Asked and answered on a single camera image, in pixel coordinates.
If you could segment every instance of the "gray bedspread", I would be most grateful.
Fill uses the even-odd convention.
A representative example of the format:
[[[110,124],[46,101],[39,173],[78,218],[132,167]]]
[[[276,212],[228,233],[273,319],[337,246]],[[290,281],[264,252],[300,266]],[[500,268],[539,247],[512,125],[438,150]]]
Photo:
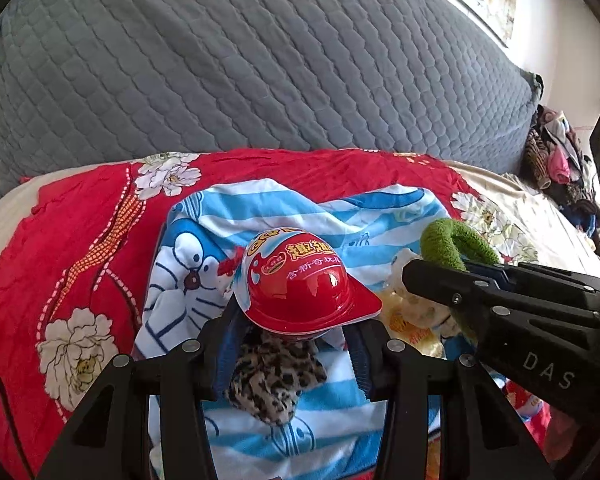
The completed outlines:
[[[0,188],[243,146],[514,171],[540,92],[445,0],[12,0],[0,17]]]

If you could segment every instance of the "bed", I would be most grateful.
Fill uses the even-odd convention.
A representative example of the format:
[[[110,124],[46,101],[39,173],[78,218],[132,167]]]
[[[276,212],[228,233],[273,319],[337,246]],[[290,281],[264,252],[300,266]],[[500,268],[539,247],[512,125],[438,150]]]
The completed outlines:
[[[171,181],[166,178],[157,194],[142,194],[147,189],[142,184],[147,172],[142,168],[156,168],[155,164],[175,157],[188,170],[197,170],[195,183],[183,184],[178,195],[169,196]],[[228,174],[227,167],[234,172]],[[45,365],[45,345],[55,345],[54,352],[66,349],[59,343],[63,340],[60,332],[75,333],[77,326],[85,328],[91,323],[96,332],[103,330],[97,333],[110,344],[88,339],[96,348],[103,348],[98,356],[111,358],[113,347],[115,352],[131,351],[146,314],[142,298],[155,242],[170,207],[213,184],[263,176],[316,202],[387,185],[426,186],[449,215],[481,232],[504,261],[539,262],[600,277],[600,258],[586,237],[543,195],[531,195],[520,184],[486,170],[446,164],[426,155],[358,149],[310,153],[233,150],[200,156],[171,153],[162,159],[36,177],[0,200],[0,349],[5,337],[18,341],[7,354],[0,350],[0,374],[10,391],[14,417],[34,469],[81,398],[84,386],[94,378],[93,374],[80,375],[84,384],[72,390],[76,385],[71,383],[66,353],[54,354],[56,364],[50,365],[51,359]],[[325,180],[331,183],[328,188],[323,186]],[[13,362],[18,362],[18,367],[13,367]],[[222,435],[222,425],[215,431]],[[534,431],[539,440],[544,438],[542,425]],[[308,478],[342,478],[368,470],[375,441],[372,434],[367,437],[355,437],[366,446],[355,448],[358,462],[348,461],[348,468],[342,466],[328,474],[315,472]],[[0,416],[0,457],[14,465],[17,458],[9,439]],[[308,444],[302,444],[300,456],[312,450],[303,446]],[[283,471],[289,478],[297,473],[293,468]]]
[[[516,172],[541,92],[445,0],[12,0],[0,17],[0,374],[34,469],[93,366],[133,348],[168,211],[210,186],[269,178],[316,203],[425,189],[503,261],[600,277],[586,236],[498,175]],[[97,352],[76,375],[60,341],[85,327]],[[541,442],[546,420],[530,425]],[[365,435],[351,437],[358,462],[303,478],[368,472],[378,436]],[[295,455],[315,450],[305,444]],[[20,478],[1,416],[0,458]]]

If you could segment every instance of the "red helmet toy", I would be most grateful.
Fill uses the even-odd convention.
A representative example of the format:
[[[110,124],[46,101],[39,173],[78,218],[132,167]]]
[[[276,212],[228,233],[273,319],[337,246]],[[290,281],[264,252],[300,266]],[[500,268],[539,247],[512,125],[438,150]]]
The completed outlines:
[[[314,338],[382,309],[329,244],[289,227],[261,232],[247,245],[234,294],[251,322],[292,339]]]

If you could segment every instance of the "pink clothing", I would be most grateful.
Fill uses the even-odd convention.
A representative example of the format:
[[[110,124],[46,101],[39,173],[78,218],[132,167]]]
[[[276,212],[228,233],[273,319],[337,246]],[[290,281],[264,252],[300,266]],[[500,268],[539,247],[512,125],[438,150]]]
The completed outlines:
[[[558,184],[568,184],[570,182],[569,163],[560,146],[556,145],[551,150],[546,166],[551,180]]]

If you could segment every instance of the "silver screw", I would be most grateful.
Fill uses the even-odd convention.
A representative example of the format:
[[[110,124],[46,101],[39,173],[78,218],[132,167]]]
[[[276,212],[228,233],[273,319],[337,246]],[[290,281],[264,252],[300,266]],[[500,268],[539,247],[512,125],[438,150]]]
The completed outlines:
[[[131,361],[131,359],[129,358],[128,355],[118,354],[113,358],[113,365],[116,368],[124,368],[125,366],[127,366],[129,364],[129,361]]]
[[[389,341],[386,342],[386,347],[391,350],[391,352],[402,352],[407,348],[407,345],[400,339],[389,339]]]
[[[509,314],[511,314],[511,311],[506,306],[501,306],[501,305],[494,306],[491,309],[491,311],[494,314],[498,314],[498,316],[508,316]]]
[[[191,354],[200,350],[200,341],[197,339],[187,339],[182,343],[182,349],[187,353]]]
[[[469,354],[462,354],[460,356],[460,364],[462,366],[466,366],[467,368],[471,368],[472,366],[475,365],[474,356],[469,355]]]

